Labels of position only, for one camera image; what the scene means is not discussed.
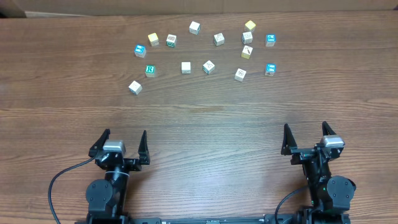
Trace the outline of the white block green triangle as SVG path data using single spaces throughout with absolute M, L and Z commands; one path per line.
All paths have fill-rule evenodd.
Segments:
M 203 70 L 207 75 L 209 75 L 214 69 L 215 69 L 215 64 L 211 60 L 208 60 L 203 64 Z

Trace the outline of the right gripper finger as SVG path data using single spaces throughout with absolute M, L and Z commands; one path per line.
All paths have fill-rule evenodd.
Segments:
M 284 138 L 281 147 L 281 154 L 283 156 L 292 155 L 298 149 L 297 143 L 295 142 L 295 138 L 292 134 L 290 126 L 285 123 L 284 124 Z
M 330 127 L 330 125 L 326 121 L 322 122 L 322 132 L 323 132 L 324 136 L 336 135 L 334 130 L 332 130 L 332 128 Z

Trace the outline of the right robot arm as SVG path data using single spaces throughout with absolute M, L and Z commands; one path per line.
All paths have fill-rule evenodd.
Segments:
M 333 176 L 328 163 L 339 158 L 345 142 L 324 121 L 323 136 L 312 148 L 300 149 L 295 142 L 291 128 L 284 124 L 284 139 L 281 147 L 283 156 L 291 156 L 292 165 L 301 165 L 307 179 L 307 186 L 293 191 L 284 197 L 274 212 L 274 220 L 279 222 L 278 211 L 282 204 L 293 195 L 308 189 L 311 206 L 302 206 L 286 223 L 350 223 L 350 201 L 356 190 L 355 183 L 343 176 Z

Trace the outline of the plain white block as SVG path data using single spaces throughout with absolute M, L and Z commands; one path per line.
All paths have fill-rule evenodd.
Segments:
M 182 74 L 191 74 L 191 63 L 190 62 L 182 62 L 181 63 L 181 71 L 182 71 Z

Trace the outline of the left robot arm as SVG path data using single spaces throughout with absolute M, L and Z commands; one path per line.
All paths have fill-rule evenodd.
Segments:
M 87 223 L 131 223 L 131 217 L 124 211 L 129 173 L 139 172 L 143 165 L 150 164 L 146 131 L 139 144 L 139 157 L 134 159 L 124 157 L 123 140 L 111 140 L 109 135 L 110 130 L 105 129 L 88 153 L 105 171 L 105 176 L 93 181 L 86 189 Z

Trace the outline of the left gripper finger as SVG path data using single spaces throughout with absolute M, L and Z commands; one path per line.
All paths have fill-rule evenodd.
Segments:
M 147 131 L 144 130 L 140 145 L 138 148 L 138 154 L 139 154 L 139 160 L 141 165 L 149 165 L 150 164 L 150 154 L 149 154 L 149 148 L 147 145 Z
M 103 150 L 105 142 L 109 139 L 110 129 L 105 129 L 101 137 L 90 147 L 88 156 L 95 157 L 97 153 Z

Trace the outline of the green R block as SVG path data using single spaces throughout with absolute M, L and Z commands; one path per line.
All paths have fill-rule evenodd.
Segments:
M 156 77 L 155 66 L 154 65 L 146 65 L 145 74 L 146 74 L 146 77 Z

